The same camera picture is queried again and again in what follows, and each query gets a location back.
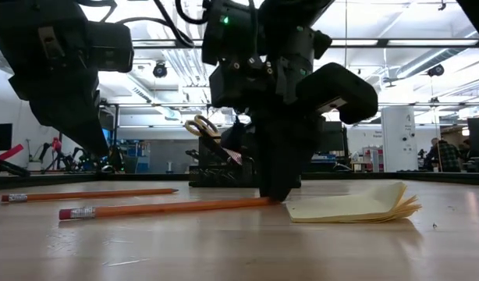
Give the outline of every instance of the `scissor handle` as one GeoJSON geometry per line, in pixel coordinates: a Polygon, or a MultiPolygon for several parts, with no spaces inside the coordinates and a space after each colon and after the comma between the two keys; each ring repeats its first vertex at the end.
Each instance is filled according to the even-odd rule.
{"type": "Polygon", "coordinates": [[[210,120],[208,120],[203,115],[198,114],[198,115],[194,116],[194,122],[199,123],[203,128],[210,130],[211,133],[212,132],[215,133],[215,134],[218,133],[218,129],[215,126],[215,124],[212,123],[210,120]]]}
{"type": "Polygon", "coordinates": [[[193,120],[187,120],[185,123],[184,123],[184,127],[186,128],[186,130],[190,133],[192,133],[193,135],[197,136],[197,137],[201,137],[201,133],[200,131],[197,129],[197,128],[200,128],[201,127],[201,124],[199,124],[198,122],[196,121],[193,121],[193,120]]]}

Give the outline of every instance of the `ceiling pipe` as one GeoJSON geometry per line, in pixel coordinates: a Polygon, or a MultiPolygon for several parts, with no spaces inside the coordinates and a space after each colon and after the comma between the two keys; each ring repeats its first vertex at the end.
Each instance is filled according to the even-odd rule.
{"type": "Polygon", "coordinates": [[[184,69],[184,73],[191,79],[193,85],[199,86],[200,83],[198,82],[198,79],[196,78],[195,74],[193,73],[193,68],[190,65],[190,62],[182,56],[181,52],[179,50],[170,50],[170,53],[174,54],[176,57],[177,61],[180,62],[180,65],[184,69]]]}
{"type": "Polygon", "coordinates": [[[387,25],[387,27],[385,27],[378,35],[377,35],[377,38],[380,38],[380,37],[383,37],[384,35],[387,34],[387,32],[389,32],[389,30],[391,30],[403,17],[404,15],[406,14],[407,11],[409,11],[409,8],[411,8],[412,6],[416,5],[416,0],[413,0],[409,3],[402,3],[402,6],[404,8],[403,11],[399,12],[399,14],[397,16],[395,16],[391,21],[390,23],[387,25]]]}
{"type": "Polygon", "coordinates": [[[466,83],[464,85],[460,85],[454,90],[444,91],[440,94],[435,94],[432,97],[433,98],[448,97],[448,96],[451,96],[451,95],[454,95],[454,94],[459,94],[459,93],[463,93],[463,92],[466,92],[466,91],[474,90],[474,89],[477,89],[478,87],[479,87],[479,79],[477,79],[475,81],[471,81],[471,82],[466,83]]]}
{"type": "MultiPolygon", "coordinates": [[[[134,93],[142,97],[146,103],[155,103],[155,104],[161,104],[164,103],[162,101],[159,101],[153,97],[151,97],[151,92],[142,84],[139,82],[139,80],[134,77],[132,74],[128,73],[127,78],[132,81],[135,84],[135,87],[132,87],[130,90],[134,93]]],[[[181,121],[182,116],[179,111],[173,110],[169,107],[162,107],[162,106],[155,106],[154,109],[158,112],[160,112],[167,120],[172,120],[172,121],[181,121]]]]}
{"type": "Polygon", "coordinates": [[[195,53],[191,53],[189,52],[189,50],[183,50],[184,52],[184,55],[187,56],[189,59],[191,59],[193,61],[193,64],[194,64],[194,68],[196,69],[196,71],[198,72],[198,75],[200,77],[200,81],[201,81],[201,85],[203,86],[207,86],[208,85],[208,76],[206,76],[206,74],[204,73],[202,67],[203,67],[203,64],[200,63],[200,61],[198,60],[198,57],[195,56],[195,53]]]}
{"type": "Polygon", "coordinates": [[[175,60],[173,56],[170,55],[169,50],[162,50],[161,53],[170,63],[170,66],[174,69],[177,76],[179,76],[179,79],[184,80],[184,83],[186,83],[186,86],[190,86],[192,84],[192,82],[190,81],[190,78],[186,74],[184,74],[184,70],[182,70],[180,67],[181,65],[175,60]]]}
{"type": "MultiPolygon", "coordinates": [[[[455,37],[478,38],[478,33],[473,27],[468,27],[462,32],[459,32],[455,37]]],[[[411,62],[408,62],[405,66],[398,68],[397,71],[391,73],[389,78],[391,80],[410,78],[429,70],[439,63],[444,62],[445,60],[450,59],[455,55],[466,51],[467,49],[468,48],[445,48],[440,51],[438,49],[432,49],[429,52],[426,52],[425,54],[412,60],[411,62]]]]}
{"type": "Polygon", "coordinates": [[[196,60],[200,63],[201,67],[202,67],[202,70],[203,70],[203,74],[205,75],[205,77],[208,79],[208,77],[210,77],[210,73],[208,73],[207,71],[207,67],[205,66],[205,64],[201,63],[201,50],[199,50],[200,54],[198,54],[198,50],[197,49],[193,49],[193,54],[194,54],[194,57],[196,58],[196,60]]]}

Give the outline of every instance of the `security camera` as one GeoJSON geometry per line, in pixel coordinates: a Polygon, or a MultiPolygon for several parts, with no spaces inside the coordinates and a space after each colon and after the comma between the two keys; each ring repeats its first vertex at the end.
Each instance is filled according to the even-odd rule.
{"type": "Polygon", "coordinates": [[[163,78],[167,76],[167,68],[165,62],[156,62],[156,66],[153,69],[153,75],[157,78],[163,78]]]}
{"type": "Polygon", "coordinates": [[[442,74],[444,74],[444,66],[442,65],[434,66],[427,71],[427,75],[430,77],[441,76],[442,74]]]}

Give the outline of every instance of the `wall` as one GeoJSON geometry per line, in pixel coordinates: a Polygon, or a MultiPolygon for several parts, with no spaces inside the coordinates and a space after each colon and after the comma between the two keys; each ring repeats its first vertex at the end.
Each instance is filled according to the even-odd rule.
{"type": "MultiPolygon", "coordinates": [[[[18,99],[11,85],[7,81],[10,74],[0,70],[0,123],[12,123],[12,145],[22,144],[24,150],[7,159],[12,164],[27,167],[28,147],[30,140],[30,153],[35,154],[44,142],[52,142],[59,132],[51,127],[40,125],[31,112],[28,102],[18,99]]],[[[48,165],[52,161],[51,152],[45,155],[44,163],[48,165]]]]}
{"type": "Polygon", "coordinates": [[[196,164],[185,153],[186,150],[198,150],[198,139],[195,140],[152,140],[150,141],[149,173],[165,173],[167,162],[172,162],[174,173],[185,173],[191,164],[196,164]]]}
{"type": "MultiPolygon", "coordinates": [[[[418,151],[424,149],[429,151],[431,147],[431,139],[437,137],[439,128],[433,126],[416,126],[416,140],[418,151]]],[[[383,145],[381,138],[381,125],[366,125],[347,128],[347,138],[349,140],[349,151],[362,152],[362,148],[366,146],[383,145]]]]}

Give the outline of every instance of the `plaid shirt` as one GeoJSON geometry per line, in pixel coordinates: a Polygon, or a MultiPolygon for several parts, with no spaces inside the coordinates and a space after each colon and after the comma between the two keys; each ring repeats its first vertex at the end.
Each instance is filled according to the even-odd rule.
{"type": "Polygon", "coordinates": [[[458,158],[461,157],[461,154],[456,146],[440,140],[432,148],[432,155],[436,160],[441,159],[440,169],[459,169],[458,158]]]}

